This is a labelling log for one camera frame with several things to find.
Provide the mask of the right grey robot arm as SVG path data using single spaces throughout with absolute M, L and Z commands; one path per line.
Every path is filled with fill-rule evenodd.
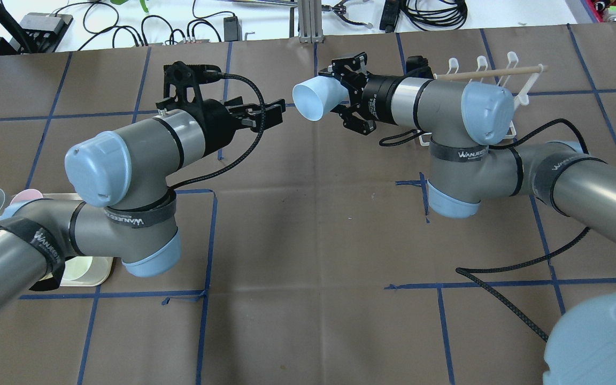
M 572 248 L 590 231 L 616 243 L 616 167 L 592 156 L 569 120 L 555 119 L 516 142 L 504 144 L 520 103 L 499 84 L 460 82 L 460 74 L 433 75 L 413 56 L 402 76 L 377 75 L 364 52 L 332 59 L 318 80 L 333 86 L 327 108 L 344 126 L 369 134 L 377 122 L 398 125 L 414 137 L 429 136 L 432 173 L 428 205 L 448 218 L 477 213 L 483 200 L 531 195 L 562 216 L 584 224 Z M 546 343 L 545 384 L 616 384 L 616 292 L 565 312 L 546 333 L 479 274 L 499 268 L 457 268 L 508 307 Z

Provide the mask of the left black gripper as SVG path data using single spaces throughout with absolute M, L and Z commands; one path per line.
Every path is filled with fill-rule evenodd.
M 224 73 L 214 64 L 165 64 L 164 98 L 156 103 L 156 120 L 166 127 L 180 158 L 203 158 L 227 146 L 240 129 L 258 133 L 282 123 L 284 98 L 264 103 L 244 103 L 233 98 L 225 103 L 204 99 L 200 85 L 221 80 Z

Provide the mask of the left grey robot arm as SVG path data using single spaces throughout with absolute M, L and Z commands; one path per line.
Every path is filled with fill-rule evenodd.
M 241 163 L 266 128 L 281 124 L 283 98 L 265 102 L 248 78 L 213 64 L 166 64 L 157 114 L 72 146 L 64 165 L 77 199 L 16 201 L 0 189 L 0 310 L 25 290 L 61 285 L 67 261 L 119 258 L 130 274 L 153 277 L 178 263 L 176 188 L 166 179 L 227 146 L 235 133 L 257 134 L 242 156 L 185 184 Z

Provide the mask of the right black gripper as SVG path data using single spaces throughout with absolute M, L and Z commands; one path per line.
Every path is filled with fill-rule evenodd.
M 367 53 L 359 52 L 334 58 L 329 66 L 330 75 L 341 85 L 348 89 L 362 89 L 359 105 L 339 104 L 339 117 L 344 127 L 359 134 L 374 132 L 375 122 L 395 124 L 391 103 L 403 80 L 402 76 L 368 73 L 366 65 Z M 357 110 L 365 120 L 355 117 Z

